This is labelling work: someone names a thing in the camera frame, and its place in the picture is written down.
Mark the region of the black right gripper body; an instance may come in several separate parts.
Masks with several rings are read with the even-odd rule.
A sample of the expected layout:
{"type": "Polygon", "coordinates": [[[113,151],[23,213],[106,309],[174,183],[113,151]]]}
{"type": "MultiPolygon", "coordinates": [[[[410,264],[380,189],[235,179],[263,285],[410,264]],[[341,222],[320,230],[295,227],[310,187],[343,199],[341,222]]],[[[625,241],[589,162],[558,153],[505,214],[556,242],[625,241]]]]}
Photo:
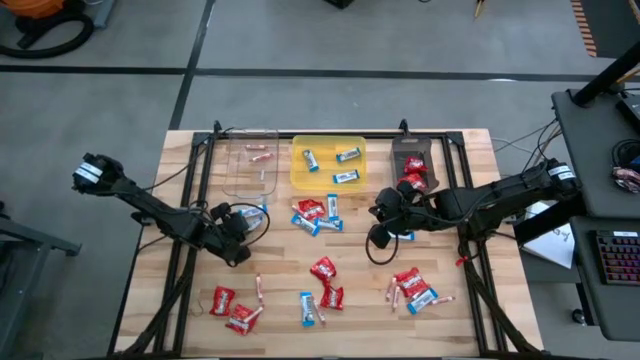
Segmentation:
{"type": "Polygon", "coordinates": [[[376,197],[369,212],[377,219],[368,239],[379,248],[387,247],[391,235],[405,235],[421,230],[424,225],[424,210],[421,203],[424,192],[415,189],[408,181],[401,181],[397,188],[384,188],[376,197]]]}

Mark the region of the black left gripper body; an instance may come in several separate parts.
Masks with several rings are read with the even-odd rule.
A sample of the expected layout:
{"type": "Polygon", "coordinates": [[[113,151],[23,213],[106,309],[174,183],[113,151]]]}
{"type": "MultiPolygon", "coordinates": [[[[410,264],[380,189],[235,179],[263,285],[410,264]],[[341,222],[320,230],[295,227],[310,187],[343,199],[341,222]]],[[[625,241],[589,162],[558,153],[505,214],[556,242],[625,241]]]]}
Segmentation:
{"type": "Polygon", "coordinates": [[[228,266],[238,266],[250,257],[250,250],[239,242],[244,228],[233,228],[230,215],[233,213],[229,203],[221,203],[210,211],[214,220],[213,239],[210,241],[210,252],[223,259],[228,266]]]}

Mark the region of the clear plastic bin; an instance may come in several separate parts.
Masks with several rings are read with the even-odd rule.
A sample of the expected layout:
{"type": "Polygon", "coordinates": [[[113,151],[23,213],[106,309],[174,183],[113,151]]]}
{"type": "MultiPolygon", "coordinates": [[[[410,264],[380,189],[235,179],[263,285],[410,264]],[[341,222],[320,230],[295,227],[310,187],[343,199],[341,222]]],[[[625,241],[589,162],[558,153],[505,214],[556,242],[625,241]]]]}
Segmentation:
{"type": "Polygon", "coordinates": [[[272,129],[237,129],[228,134],[228,163],[223,192],[241,200],[266,198],[278,182],[279,132],[272,129]],[[246,150],[245,145],[266,145],[266,150],[246,150]],[[273,153],[274,157],[251,162],[252,157],[273,153]]]}

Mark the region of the yellow plastic bin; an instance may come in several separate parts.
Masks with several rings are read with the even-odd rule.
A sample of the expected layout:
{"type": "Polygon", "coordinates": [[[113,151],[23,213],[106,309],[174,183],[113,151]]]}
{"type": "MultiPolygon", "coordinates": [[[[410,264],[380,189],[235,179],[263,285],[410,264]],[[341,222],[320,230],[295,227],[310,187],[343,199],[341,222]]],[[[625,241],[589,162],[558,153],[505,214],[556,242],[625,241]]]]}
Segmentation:
{"type": "Polygon", "coordinates": [[[368,185],[367,143],[361,136],[337,135],[297,135],[291,145],[290,182],[299,190],[323,192],[357,192],[368,185]],[[343,163],[336,161],[336,155],[345,150],[359,147],[362,155],[343,163]],[[303,151],[310,149],[319,170],[308,170],[303,151]],[[360,178],[343,184],[335,184],[332,176],[356,169],[360,178]]]}

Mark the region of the black desk support beam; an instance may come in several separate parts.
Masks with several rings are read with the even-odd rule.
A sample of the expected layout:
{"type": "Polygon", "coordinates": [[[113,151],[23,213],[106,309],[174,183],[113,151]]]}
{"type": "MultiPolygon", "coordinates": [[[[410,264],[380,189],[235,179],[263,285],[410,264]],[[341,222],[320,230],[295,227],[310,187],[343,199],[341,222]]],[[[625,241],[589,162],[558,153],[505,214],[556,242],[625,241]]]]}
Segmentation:
{"type": "Polygon", "coordinates": [[[541,213],[515,225],[516,241],[522,247],[547,232],[565,225],[571,217],[585,214],[585,204],[581,194],[569,200],[559,201],[541,213]]]}

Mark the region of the white paper sheet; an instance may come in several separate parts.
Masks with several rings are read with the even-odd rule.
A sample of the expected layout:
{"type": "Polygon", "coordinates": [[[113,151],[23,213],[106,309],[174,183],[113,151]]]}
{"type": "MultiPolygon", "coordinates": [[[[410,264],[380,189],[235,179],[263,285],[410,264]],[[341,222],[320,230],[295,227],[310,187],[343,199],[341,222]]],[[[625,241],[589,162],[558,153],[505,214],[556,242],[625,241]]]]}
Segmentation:
{"type": "Polygon", "coordinates": [[[571,269],[574,263],[575,239],[569,223],[565,223],[526,242],[521,249],[539,258],[571,269]]]}

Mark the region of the grey metal cart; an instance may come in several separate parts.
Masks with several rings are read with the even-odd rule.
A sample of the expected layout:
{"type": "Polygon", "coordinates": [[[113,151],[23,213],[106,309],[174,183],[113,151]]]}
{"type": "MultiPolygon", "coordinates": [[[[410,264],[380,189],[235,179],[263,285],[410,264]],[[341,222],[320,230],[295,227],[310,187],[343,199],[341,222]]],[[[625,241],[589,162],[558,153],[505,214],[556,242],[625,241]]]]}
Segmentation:
{"type": "Polygon", "coordinates": [[[15,222],[3,210],[0,201],[0,360],[8,360],[49,253],[77,256],[81,245],[15,222]]]}

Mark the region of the grey desk panel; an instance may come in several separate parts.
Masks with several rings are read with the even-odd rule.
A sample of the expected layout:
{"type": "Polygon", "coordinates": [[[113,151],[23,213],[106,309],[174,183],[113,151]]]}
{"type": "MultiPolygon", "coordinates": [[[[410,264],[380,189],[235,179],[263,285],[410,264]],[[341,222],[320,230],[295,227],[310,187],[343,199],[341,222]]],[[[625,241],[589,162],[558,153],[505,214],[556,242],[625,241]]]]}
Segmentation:
{"type": "Polygon", "coordinates": [[[600,327],[607,340],[640,342],[640,274],[630,284],[606,284],[598,257],[596,231],[635,232],[640,220],[572,217],[569,221],[582,286],[588,299],[587,320],[600,327]]]}
{"type": "Polygon", "coordinates": [[[640,133],[616,108],[619,98],[603,94],[591,106],[580,107],[568,92],[555,92],[551,101],[589,215],[640,218],[640,194],[624,190],[611,176],[613,147],[623,140],[640,140],[640,133]]]}

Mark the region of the black backlit keyboard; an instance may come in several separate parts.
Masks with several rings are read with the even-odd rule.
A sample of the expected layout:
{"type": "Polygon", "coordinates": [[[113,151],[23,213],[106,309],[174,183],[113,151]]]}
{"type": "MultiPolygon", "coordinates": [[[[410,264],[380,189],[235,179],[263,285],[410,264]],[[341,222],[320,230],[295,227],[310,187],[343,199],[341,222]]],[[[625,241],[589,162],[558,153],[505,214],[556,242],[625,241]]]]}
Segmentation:
{"type": "Polygon", "coordinates": [[[640,286],[640,233],[597,230],[595,238],[602,282],[640,286]]]}

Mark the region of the pink patterned bundle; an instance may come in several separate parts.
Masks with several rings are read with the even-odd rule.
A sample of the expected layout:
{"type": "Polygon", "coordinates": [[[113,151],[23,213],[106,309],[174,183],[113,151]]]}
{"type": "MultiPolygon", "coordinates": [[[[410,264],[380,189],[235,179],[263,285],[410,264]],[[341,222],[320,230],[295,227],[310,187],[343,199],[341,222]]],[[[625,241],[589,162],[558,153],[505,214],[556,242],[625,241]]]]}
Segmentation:
{"type": "Polygon", "coordinates": [[[614,182],[626,191],[640,194],[640,174],[632,169],[614,167],[612,170],[614,182]]]}

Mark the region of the black stand pole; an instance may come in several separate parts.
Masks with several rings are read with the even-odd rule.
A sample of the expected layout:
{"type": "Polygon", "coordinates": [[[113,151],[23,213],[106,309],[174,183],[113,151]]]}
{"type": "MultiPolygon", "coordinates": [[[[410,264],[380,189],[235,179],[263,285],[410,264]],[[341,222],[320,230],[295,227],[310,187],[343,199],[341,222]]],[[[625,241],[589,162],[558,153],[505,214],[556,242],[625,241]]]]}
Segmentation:
{"type": "Polygon", "coordinates": [[[638,63],[640,63],[640,41],[636,42],[582,89],[577,92],[569,92],[572,102],[577,106],[585,107],[630,72],[638,63]]]}

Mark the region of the dark mat orange fringe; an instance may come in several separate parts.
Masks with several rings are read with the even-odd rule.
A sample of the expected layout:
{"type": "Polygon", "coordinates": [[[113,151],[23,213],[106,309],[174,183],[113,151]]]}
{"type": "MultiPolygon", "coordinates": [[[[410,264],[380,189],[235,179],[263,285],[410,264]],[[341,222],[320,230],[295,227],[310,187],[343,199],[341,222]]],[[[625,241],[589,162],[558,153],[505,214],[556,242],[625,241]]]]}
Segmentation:
{"type": "Polygon", "coordinates": [[[615,59],[640,41],[640,0],[570,0],[586,52],[615,59]]]}

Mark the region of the orange vacuum cleaner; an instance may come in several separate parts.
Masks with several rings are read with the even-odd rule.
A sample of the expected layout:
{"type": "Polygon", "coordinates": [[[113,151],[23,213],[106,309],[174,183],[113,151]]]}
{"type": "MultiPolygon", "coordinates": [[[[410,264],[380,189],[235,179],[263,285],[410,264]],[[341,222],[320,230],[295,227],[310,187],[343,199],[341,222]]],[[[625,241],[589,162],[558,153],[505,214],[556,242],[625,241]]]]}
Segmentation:
{"type": "Polygon", "coordinates": [[[0,6],[18,17],[40,19],[61,11],[64,2],[65,0],[0,0],[0,6]]]}

